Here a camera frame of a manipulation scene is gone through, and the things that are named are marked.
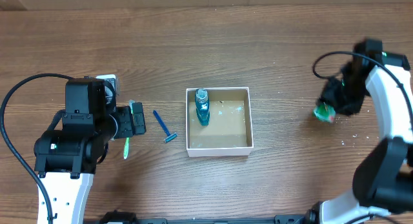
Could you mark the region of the teal transparent bottle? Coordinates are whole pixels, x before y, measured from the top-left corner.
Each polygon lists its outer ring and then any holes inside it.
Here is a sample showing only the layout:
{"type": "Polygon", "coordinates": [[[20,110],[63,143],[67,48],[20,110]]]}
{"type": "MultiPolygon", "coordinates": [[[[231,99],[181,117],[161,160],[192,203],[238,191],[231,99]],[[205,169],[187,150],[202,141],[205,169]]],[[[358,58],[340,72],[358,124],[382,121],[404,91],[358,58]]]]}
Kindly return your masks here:
{"type": "Polygon", "coordinates": [[[199,88],[196,90],[195,104],[197,118],[201,126],[207,126],[210,120],[210,101],[206,89],[199,88]]]}

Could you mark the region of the green soap packet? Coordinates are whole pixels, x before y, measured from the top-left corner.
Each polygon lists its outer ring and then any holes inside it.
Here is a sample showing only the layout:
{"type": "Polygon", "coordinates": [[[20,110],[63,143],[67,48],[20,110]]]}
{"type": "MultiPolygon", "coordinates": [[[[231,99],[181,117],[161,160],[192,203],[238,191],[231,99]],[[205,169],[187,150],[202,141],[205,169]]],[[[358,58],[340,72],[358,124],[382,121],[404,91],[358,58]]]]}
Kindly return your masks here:
{"type": "Polygon", "coordinates": [[[313,115],[322,122],[332,123],[335,119],[336,111],[332,106],[320,103],[313,110],[313,115]]]}

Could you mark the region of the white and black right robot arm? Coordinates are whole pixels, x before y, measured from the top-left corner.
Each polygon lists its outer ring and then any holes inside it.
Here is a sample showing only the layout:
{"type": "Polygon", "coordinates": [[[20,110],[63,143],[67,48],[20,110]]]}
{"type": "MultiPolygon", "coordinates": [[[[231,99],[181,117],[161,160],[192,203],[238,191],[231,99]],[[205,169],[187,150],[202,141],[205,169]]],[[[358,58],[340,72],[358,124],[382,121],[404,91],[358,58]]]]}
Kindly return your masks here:
{"type": "Polygon", "coordinates": [[[336,115],[360,112],[372,98],[379,126],[379,143],[357,167],[352,187],[342,195],[316,203],[300,223],[364,223],[374,218],[395,222],[392,214],[412,211],[412,90],[406,55],[383,50],[383,43],[366,38],[346,53],[352,60],[325,86],[313,115],[331,123],[336,115]]]}

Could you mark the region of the blue disposable razor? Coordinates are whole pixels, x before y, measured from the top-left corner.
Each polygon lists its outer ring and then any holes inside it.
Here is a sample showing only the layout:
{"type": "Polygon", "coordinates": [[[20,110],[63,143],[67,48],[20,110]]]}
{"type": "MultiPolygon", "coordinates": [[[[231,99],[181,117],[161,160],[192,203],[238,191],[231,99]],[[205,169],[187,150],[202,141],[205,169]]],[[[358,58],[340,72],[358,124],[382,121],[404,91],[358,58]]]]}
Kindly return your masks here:
{"type": "Polygon", "coordinates": [[[166,134],[166,138],[164,139],[165,143],[169,143],[171,142],[173,139],[175,139],[177,137],[177,133],[171,133],[169,131],[169,129],[167,128],[167,126],[165,125],[164,121],[162,120],[161,116],[157,113],[156,110],[153,111],[153,115],[155,116],[155,118],[157,119],[158,123],[160,124],[161,128],[163,129],[163,131],[166,134]]]}

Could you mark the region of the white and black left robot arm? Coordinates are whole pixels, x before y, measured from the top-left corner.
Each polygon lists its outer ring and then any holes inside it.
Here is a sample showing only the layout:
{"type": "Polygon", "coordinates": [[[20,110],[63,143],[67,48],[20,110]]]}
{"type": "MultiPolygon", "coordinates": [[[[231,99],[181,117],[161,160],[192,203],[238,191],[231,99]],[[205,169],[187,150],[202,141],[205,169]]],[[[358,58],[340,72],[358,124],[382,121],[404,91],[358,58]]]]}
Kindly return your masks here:
{"type": "Polygon", "coordinates": [[[69,80],[65,109],[34,145],[35,171],[50,198],[54,223],[82,223],[109,142],[146,132],[142,104],[117,106],[117,88],[113,74],[69,80]]]}

